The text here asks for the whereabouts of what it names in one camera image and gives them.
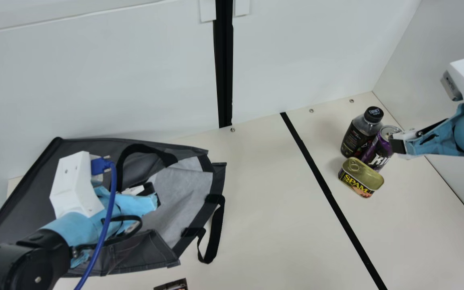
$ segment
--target can lid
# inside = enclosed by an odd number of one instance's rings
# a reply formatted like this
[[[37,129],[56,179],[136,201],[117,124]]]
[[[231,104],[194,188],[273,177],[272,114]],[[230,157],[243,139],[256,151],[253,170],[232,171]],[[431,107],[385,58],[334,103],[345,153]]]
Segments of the can lid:
[[[390,136],[399,132],[402,132],[402,130],[399,127],[386,125],[381,128],[381,137],[385,141],[389,142]]]
[[[384,112],[381,108],[371,106],[365,111],[365,119],[370,123],[379,123],[384,117]]]

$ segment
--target black strap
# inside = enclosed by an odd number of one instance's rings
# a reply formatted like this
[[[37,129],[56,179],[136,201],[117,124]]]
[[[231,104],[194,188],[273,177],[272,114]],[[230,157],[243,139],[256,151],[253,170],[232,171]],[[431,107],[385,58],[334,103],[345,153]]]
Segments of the black strap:
[[[121,155],[118,159],[118,163],[116,164],[116,169],[118,171],[118,183],[116,185],[118,191],[123,190],[123,166],[125,164],[125,160],[128,156],[134,153],[157,154],[160,160],[162,160],[162,163],[164,163],[165,167],[169,167],[170,165],[173,165],[178,162],[178,159],[173,154],[162,152],[158,149],[146,146],[144,144],[132,144],[126,147],[125,150],[123,150],[123,152],[121,152]]]
[[[104,247],[110,246],[111,244],[117,244],[118,242],[123,242],[124,240],[127,240],[127,239],[131,238],[138,231],[140,231],[140,229],[142,228],[142,219],[140,217],[138,217],[138,216],[132,216],[132,215],[129,215],[129,216],[117,216],[117,217],[113,217],[113,218],[110,219],[111,222],[124,222],[124,221],[127,221],[127,220],[135,220],[135,221],[139,222],[139,224],[133,230],[131,230],[129,233],[126,233],[126,230],[125,230],[125,232],[123,232],[123,233],[121,233],[121,234],[119,234],[119,235],[117,235],[115,237],[108,238],[103,243]],[[77,251],[86,250],[86,249],[93,250],[94,248],[96,248],[96,244],[80,244],[79,246],[76,246]]]
[[[204,228],[186,228],[182,236],[197,236],[198,260],[202,263],[210,264],[214,261],[214,258],[216,258],[220,246],[221,228],[223,226],[223,215],[225,213],[225,197],[223,195],[208,195],[205,198],[205,202],[220,205],[220,207],[214,211],[214,215],[212,215],[209,244],[205,251],[205,257],[201,255],[199,250],[201,239],[203,239],[203,236],[207,232]]]

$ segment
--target black stripe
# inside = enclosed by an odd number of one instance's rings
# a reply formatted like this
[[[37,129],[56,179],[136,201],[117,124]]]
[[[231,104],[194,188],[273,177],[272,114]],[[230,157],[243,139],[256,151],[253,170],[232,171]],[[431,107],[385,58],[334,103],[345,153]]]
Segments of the black stripe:
[[[316,181],[318,181],[318,184],[320,184],[320,187],[322,188],[323,194],[327,198],[330,207],[332,207],[334,213],[336,214],[336,217],[338,218],[339,222],[343,226],[343,229],[345,230],[346,234],[348,235],[348,238],[350,238],[350,242],[354,245],[354,248],[356,249],[357,253],[359,254],[359,257],[361,257],[361,260],[365,264],[366,269],[372,276],[373,281],[377,285],[377,287],[380,290],[387,290],[386,286],[384,285],[383,280],[381,279],[381,276],[379,276],[379,273],[377,273],[377,270],[373,266],[372,262],[370,261],[370,258],[366,254],[365,250],[363,249],[363,246],[361,245],[361,242],[359,242],[359,239],[357,239],[357,236],[354,233],[354,230],[352,230],[352,227],[350,224],[348,224],[348,221],[346,220],[346,217],[343,215],[343,212],[341,211],[338,203],[334,199],[334,196],[332,195],[332,192],[330,191],[327,183],[325,182],[325,179],[323,178],[322,174],[320,173],[320,170],[315,164],[315,161],[311,157],[311,154],[307,150],[307,147],[305,147],[304,141],[300,139],[300,136],[298,135],[298,132],[296,131],[295,127],[289,120],[288,115],[285,112],[280,113],[282,116],[282,119],[286,123],[286,126],[289,129],[289,132],[291,132],[291,135],[293,136],[293,139],[295,139],[295,142],[297,143],[298,147],[300,148],[300,151],[302,151],[302,154],[304,155],[305,160],[307,161],[307,164],[309,165],[309,168],[315,175]]]
[[[233,0],[216,0],[216,20],[213,23],[217,114],[220,128],[232,125],[233,2]]]

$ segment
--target white panel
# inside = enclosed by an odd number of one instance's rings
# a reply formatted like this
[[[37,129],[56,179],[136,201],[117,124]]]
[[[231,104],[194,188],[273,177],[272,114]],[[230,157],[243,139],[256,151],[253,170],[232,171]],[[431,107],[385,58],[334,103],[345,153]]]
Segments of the white panel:
[[[280,115],[234,128],[170,141],[208,149],[210,160],[228,163],[212,264],[198,261],[195,239],[181,266],[90,277],[87,289],[152,290],[180,278],[191,290],[377,289]],[[78,281],[61,279],[55,290]]]
[[[0,28],[174,0],[0,0]]]
[[[339,147],[350,121],[382,105],[372,93],[348,99],[288,116],[385,286],[464,289],[464,206],[426,158],[393,156],[381,170],[385,184],[369,199],[338,180],[345,160]],[[383,123],[397,125],[390,114]]]
[[[440,78],[464,58],[464,1],[423,0],[374,92],[405,128],[423,128],[454,114]],[[428,156],[464,202],[464,158]]]
[[[200,20],[208,22],[216,20],[216,1],[199,0],[200,2]]]
[[[250,14],[250,0],[235,0],[234,15],[243,16]]]
[[[0,205],[56,136],[217,127],[212,23],[198,0],[0,31]]]
[[[234,123],[371,91],[420,0],[253,0],[234,18]]]

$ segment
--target table surface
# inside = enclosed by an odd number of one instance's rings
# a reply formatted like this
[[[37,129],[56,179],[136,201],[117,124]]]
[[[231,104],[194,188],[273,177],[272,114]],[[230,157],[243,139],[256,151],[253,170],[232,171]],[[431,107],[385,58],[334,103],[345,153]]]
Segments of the table surface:
[[[218,255],[181,266],[88,279],[86,289],[151,290],[187,278],[192,290],[377,289],[280,115],[174,140],[227,162]],[[202,242],[205,250],[206,240]],[[61,279],[55,289],[73,289]]]
[[[388,289],[464,289],[464,206],[426,158],[394,156],[381,171],[385,184],[369,199],[337,180],[344,132],[371,105],[383,107],[366,93],[288,116]],[[397,125],[385,113],[384,123]],[[234,128],[173,141],[228,163],[214,262],[201,264],[193,242],[181,266],[90,278],[86,289],[148,290],[180,278],[193,290],[377,288],[282,118]],[[55,289],[77,281],[61,279]]]
[[[287,114],[388,289],[464,289],[464,205],[425,157],[393,156],[369,199],[338,182],[338,147],[369,106],[383,108],[366,93]],[[387,110],[383,123],[398,125]]]

